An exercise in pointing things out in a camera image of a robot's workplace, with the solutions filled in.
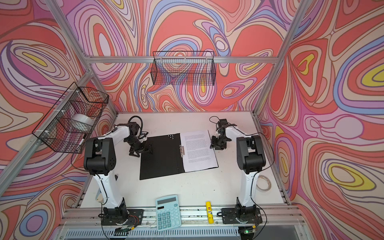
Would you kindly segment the black file folder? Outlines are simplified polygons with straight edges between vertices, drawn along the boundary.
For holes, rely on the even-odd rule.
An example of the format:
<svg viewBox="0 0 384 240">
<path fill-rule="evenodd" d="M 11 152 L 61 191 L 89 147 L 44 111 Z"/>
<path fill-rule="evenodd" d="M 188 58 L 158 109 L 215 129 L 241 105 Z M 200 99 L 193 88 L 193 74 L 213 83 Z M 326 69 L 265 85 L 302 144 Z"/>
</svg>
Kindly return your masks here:
<svg viewBox="0 0 384 240">
<path fill-rule="evenodd" d="M 148 138 L 153 153 L 141 154 L 140 180 L 186 173 L 180 154 L 180 133 Z"/>
</svg>

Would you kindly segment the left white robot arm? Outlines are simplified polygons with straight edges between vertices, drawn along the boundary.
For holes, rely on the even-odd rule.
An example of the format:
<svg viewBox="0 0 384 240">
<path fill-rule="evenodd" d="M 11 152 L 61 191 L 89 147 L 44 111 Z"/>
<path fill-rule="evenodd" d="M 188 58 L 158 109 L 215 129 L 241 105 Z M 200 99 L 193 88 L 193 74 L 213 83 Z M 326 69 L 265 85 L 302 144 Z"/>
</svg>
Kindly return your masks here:
<svg viewBox="0 0 384 240">
<path fill-rule="evenodd" d="M 115 146 L 121 142 L 129 145 L 129 156 L 139 158 L 143 153 L 152 153 L 147 143 L 148 132 L 143 131 L 143 123 L 129 120 L 116 125 L 109 133 L 85 143 L 84 169 L 94 177 L 102 194 L 102 216 L 118 217 L 126 220 L 129 212 L 124 197 L 117 186 L 114 169 L 117 164 Z"/>
</svg>

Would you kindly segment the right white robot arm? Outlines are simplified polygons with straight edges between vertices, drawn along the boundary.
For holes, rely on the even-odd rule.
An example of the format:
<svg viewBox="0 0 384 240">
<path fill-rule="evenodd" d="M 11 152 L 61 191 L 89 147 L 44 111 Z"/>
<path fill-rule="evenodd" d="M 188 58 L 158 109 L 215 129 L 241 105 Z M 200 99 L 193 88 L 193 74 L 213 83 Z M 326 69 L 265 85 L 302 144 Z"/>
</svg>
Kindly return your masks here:
<svg viewBox="0 0 384 240">
<path fill-rule="evenodd" d="M 235 213 L 238 218 L 256 215 L 257 204 L 253 197 L 254 184 L 267 163 L 262 134 L 247 134 L 241 131 L 236 124 L 229 123 L 227 119 L 218 118 L 215 125 L 216 135 L 211 138 L 211 148 L 223 151 L 227 148 L 228 142 L 235 143 L 237 165 L 243 172 Z"/>
</svg>

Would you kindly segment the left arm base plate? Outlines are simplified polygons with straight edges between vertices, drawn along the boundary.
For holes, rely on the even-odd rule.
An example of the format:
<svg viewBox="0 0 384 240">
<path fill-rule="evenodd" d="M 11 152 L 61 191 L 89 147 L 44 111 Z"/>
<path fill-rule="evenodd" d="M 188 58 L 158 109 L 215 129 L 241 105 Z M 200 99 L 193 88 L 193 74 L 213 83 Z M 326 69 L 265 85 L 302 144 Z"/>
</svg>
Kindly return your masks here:
<svg viewBox="0 0 384 240">
<path fill-rule="evenodd" d="M 139 226 L 142 224 L 144 215 L 143 209 L 128 209 L 127 213 L 119 210 L 104 209 L 103 214 L 99 214 L 101 225 L 104 226 Z"/>
</svg>

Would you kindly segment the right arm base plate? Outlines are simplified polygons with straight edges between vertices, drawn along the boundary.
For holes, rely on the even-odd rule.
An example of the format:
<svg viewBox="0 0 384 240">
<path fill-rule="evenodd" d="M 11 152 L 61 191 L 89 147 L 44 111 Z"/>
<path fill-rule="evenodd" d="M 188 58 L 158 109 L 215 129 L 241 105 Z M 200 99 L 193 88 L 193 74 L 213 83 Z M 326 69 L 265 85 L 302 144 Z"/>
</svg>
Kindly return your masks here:
<svg viewBox="0 0 384 240">
<path fill-rule="evenodd" d="M 263 223 L 260 209 L 255 206 L 243 209 L 222 208 L 221 217 L 224 224 L 255 224 L 258 226 Z"/>
</svg>

